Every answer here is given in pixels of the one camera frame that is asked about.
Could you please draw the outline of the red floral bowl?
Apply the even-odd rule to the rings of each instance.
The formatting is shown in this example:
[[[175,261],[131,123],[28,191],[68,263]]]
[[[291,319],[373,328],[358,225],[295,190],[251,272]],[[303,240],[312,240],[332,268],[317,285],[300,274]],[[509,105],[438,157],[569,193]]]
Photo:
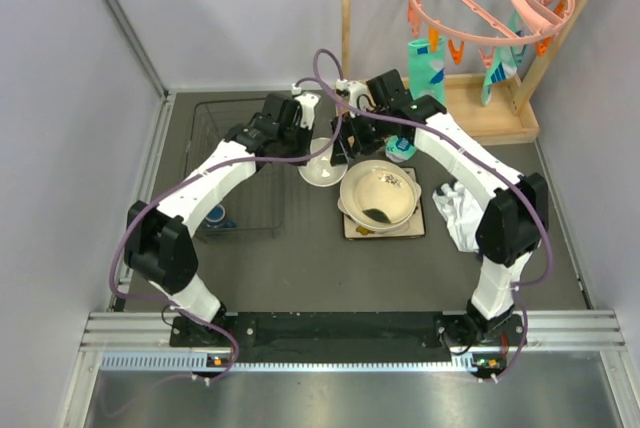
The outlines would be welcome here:
[[[320,155],[309,160],[305,165],[298,167],[302,179],[315,187],[326,188],[338,184],[348,171],[346,164],[332,166],[330,163],[333,152],[333,143],[329,138],[320,137],[311,141],[310,152],[315,153],[329,145],[329,148]]]

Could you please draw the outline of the cream round plate with drawing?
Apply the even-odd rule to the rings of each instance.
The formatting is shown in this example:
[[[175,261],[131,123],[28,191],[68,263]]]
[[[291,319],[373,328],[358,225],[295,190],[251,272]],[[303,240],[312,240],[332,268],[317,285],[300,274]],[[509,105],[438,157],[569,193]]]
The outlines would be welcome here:
[[[422,189],[401,167],[366,160],[351,167],[340,183],[339,208],[374,232],[405,224],[417,208]]]

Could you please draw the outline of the cream small plate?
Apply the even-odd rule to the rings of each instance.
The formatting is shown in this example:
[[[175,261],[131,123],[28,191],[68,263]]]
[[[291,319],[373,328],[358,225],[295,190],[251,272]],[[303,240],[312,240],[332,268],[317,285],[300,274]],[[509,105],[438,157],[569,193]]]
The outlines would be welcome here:
[[[367,221],[397,225],[411,216],[417,205],[416,185],[399,167],[370,160],[351,170],[353,207]]]

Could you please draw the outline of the blue ceramic mug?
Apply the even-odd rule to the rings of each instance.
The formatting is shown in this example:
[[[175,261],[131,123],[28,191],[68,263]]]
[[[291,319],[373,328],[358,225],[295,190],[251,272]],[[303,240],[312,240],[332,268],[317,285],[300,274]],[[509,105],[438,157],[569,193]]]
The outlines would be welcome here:
[[[225,207],[221,204],[215,205],[203,219],[201,226],[207,230],[235,229],[236,223],[227,216]]]

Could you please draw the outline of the square floral ceramic plate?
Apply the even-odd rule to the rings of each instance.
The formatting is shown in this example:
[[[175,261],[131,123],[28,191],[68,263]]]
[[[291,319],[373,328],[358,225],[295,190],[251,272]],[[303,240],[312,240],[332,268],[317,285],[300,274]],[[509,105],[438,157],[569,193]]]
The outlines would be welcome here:
[[[417,182],[415,170],[413,168],[402,168],[409,176]],[[347,239],[373,239],[373,238],[401,238],[401,237],[420,237],[425,234],[425,224],[421,206],[421,196],[418,201],[417,208],[410,219],[395,230],[386,232],[374,232],[356,224],[348,215],[342,214],[343,232]]]

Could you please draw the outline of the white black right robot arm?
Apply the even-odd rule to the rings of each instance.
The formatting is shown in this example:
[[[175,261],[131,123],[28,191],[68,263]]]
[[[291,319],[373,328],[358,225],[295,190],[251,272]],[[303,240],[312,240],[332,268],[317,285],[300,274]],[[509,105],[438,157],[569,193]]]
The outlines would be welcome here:
[[[512,315],[533,252],[543,247],[548,257],[553,255],[545,178],[525,176],[500,162],[436,98],[413,97],[395,69],[364,83],[340,78],[325,91],[348,112],[338,142],[347,159],[369,154],[398,135],[445,168],[482,209],[475,239],[483,259],[467,303],[466,328],[474,341],[492,342]]]

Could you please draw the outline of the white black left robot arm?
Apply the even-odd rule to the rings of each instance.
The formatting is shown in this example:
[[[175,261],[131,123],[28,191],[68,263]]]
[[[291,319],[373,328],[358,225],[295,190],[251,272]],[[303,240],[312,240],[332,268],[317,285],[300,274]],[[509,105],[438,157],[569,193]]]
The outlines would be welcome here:
[[[212,154],[159,203],[136,202],[127,214],[124,263],[194,317],[192,332],[205,344],[226,335],[224,304],[197,274],[193,237],[206,216],[264,165],[283,159],[304,164],[310,154],[320,97],[270,93],[262,110],[233,126]]]

